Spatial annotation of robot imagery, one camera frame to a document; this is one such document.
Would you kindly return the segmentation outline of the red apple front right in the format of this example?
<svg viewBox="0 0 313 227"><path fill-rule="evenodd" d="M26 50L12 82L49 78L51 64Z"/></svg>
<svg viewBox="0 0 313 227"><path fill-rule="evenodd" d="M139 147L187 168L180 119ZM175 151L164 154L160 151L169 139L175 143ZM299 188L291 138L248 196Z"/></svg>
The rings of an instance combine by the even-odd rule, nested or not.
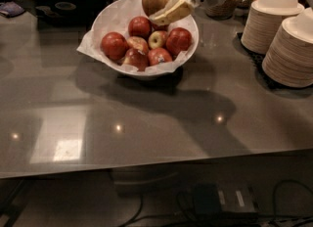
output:
<svg viewBox="0 0 313 227"><path fill-rule="evenodd" d="M148 59L151 66L172 62L172 56L164 48L155 48L148 53Z"/></svg>

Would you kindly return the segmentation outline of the black laptop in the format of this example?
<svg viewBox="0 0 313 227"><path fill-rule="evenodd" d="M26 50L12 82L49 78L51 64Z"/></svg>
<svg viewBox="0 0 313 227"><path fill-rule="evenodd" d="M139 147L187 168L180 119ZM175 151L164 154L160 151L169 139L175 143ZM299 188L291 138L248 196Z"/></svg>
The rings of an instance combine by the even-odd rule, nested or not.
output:
<svg viewBox="0 0 313 227"><path fill-rule="evenodd" d="M111 0L6 0L13 1L40 21L53 25L87 25Z"/></svg>

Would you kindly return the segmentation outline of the black box under table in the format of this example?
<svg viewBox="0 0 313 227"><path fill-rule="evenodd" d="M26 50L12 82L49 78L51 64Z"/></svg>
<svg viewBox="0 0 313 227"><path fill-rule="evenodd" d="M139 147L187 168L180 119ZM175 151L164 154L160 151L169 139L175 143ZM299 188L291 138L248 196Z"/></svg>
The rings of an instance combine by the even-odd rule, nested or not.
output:
<svg viewBox="0 0 313 227"><path fill-rule="evenodd" d="M243 183L198 184L192 189L192 199L198 214L258 212L252 188Z"/></svg>

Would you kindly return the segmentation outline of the small yellow-red apple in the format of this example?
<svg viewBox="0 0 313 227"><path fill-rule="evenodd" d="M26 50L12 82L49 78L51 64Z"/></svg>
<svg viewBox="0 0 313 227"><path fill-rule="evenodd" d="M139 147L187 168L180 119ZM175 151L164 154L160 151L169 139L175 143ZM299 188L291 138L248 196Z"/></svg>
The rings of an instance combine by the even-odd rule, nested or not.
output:
<svg viewBox="0 0 313 227"><path fill-rule="evenodd" d="M167 40L168 33L165 30L156 30L154 31L149 39L148 45L151 49L162 48Z"/></svg>

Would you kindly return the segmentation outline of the red apple back top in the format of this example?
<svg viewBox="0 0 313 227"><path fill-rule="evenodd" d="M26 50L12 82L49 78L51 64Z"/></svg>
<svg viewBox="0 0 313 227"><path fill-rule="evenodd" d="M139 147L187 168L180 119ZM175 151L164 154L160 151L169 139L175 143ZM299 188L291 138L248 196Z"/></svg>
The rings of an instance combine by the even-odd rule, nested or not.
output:
<svg viewBox="0 0 313 227"><path fill-rule="evenodd" d="M152 28L154 30L164 30L164 31L168 31L168 25L157 25L155 23L152 23Z"/></svg>

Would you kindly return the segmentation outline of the red apple far left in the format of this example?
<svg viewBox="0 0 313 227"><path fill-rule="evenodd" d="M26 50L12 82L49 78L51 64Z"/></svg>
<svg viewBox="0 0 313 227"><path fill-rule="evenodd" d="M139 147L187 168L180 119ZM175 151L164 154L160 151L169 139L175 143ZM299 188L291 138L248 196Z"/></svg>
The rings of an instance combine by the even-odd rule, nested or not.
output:
<svg viewBox="0 0 313 227"><path fill-rule="evenodd" d="M112 31L102 38L101 48L110 60L119 61L125 56L129 46L122 34Z"/></svg>

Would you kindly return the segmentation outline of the black mat under plates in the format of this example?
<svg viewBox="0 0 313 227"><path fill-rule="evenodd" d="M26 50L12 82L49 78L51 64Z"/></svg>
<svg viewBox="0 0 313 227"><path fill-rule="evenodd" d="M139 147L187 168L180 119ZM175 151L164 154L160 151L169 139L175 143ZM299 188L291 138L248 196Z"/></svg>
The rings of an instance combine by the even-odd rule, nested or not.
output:
<svg viewBox="0 0 313 227"><path fill-rule="evenodd" d="M276 90L276 89L282 88L281 84L274 81L264 72L262 68L262 63L263 63L265 56L263 54L258 54L258 53L248 50L248 48L244 44L241 44L241 46L249 55L252 65L255 68L256 79L260 82L260 84L269 90Z"/></svg>

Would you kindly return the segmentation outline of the small pale red apple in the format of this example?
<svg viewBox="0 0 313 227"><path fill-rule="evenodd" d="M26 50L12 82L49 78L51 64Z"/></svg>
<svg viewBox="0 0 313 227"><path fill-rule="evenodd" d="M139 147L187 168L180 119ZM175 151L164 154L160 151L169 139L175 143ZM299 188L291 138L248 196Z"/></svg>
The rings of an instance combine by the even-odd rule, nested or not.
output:
<svg viewBox="0 0 313 227"><path fill-rule="evenodd" d="M149 46L147 41L139 36L130 36L127 39L128 46L130 48L135 48L140 50L141 52L147 54L149 52Z"/></svg>

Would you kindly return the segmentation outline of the glass jar with grains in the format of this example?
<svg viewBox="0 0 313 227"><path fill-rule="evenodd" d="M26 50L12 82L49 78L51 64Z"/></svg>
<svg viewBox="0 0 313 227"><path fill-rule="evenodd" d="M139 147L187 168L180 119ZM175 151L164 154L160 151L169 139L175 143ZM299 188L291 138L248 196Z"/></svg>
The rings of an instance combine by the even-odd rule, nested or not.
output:
<svg viewBox="0 0 313 227"><path fill-rule="evenodd" d="M228 19L233 16L233 13L240 0L226 0L221 5L216 5L206 9L205 13L215 19Z"/></svg>

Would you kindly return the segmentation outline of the stack of paper plates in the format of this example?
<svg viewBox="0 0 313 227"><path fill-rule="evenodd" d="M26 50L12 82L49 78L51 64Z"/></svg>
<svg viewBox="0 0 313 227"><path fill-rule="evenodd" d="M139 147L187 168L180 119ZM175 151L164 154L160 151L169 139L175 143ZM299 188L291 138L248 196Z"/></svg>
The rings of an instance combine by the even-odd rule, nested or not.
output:
<svg viewBox="0 0 313 227"><path fill-rule="evenodd" d="M313 84L313 10L284 19L262 62L274 81L292 88Z"/></svg>
<svg viewBox="0 0 313 227"><path fill-rule="evenodd" d="M265 55L282 23L304 10L298 0L255 0L251 3L242 44L257 54Z"/></svg>

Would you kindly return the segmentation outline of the red apple far right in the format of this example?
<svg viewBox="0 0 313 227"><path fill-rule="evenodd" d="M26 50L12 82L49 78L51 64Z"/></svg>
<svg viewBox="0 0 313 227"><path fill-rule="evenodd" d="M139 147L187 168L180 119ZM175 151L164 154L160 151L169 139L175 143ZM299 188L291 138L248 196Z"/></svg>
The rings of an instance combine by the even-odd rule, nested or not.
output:
<svg viewBox="0 0 313 227"><path fill-rule="evenodd" d="M177 56L180 52L187 51L191 44L191 32L183 27L176 27L170 31L165 46L173 56Z"/></svg>

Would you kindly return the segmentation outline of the red apple back left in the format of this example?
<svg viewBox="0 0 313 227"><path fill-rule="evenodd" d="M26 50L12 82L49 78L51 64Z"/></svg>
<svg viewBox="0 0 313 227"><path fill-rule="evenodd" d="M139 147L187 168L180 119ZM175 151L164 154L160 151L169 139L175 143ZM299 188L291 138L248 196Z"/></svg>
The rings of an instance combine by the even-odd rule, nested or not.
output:
<svg viewBox="0 0 313 227"><path fill-rule="evenodd" d="M152 32L151 22L142 16L133 18L128 25L128 33L130 36L139 36L147 39Z"/></svg>

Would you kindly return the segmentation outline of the red apple front left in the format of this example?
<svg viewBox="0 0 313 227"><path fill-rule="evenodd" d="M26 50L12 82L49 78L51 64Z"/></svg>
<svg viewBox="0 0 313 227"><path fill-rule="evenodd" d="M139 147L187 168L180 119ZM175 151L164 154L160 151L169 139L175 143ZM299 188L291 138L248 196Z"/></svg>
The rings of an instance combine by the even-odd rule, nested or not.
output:
<svg viewBox="0 0 313 227"><path fill-rule="evenodd" d="M136 67L138 71L144 71L149 65L149 59L144 52L136 48L130 48L125 54L123 63Z"/></svg>

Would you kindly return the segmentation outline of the left stack of paper plates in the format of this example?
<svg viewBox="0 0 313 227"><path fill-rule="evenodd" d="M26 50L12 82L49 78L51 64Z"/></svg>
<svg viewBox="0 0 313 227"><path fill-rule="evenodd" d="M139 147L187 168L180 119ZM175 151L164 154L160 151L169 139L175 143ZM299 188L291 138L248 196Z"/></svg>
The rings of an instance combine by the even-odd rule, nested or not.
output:
<svg viewBox="0 0 313 227"><path fill-rule="evenodd" d="M257 54L265 55L282 23L304 10L298 0L255 0L251 3L242 44Z"/></svg>

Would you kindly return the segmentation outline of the right stack of paper plates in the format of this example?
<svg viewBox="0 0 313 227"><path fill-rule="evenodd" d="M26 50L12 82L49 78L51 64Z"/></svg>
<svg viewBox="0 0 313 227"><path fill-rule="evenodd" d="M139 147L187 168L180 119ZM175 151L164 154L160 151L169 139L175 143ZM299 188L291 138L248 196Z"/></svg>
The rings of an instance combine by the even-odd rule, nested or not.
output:
<svg viewBox="0 0 313 227"><path fill-rule="evenodd" d="M313 10L284 19L262 62L274 81L292 88L313 84Z"/></svg>

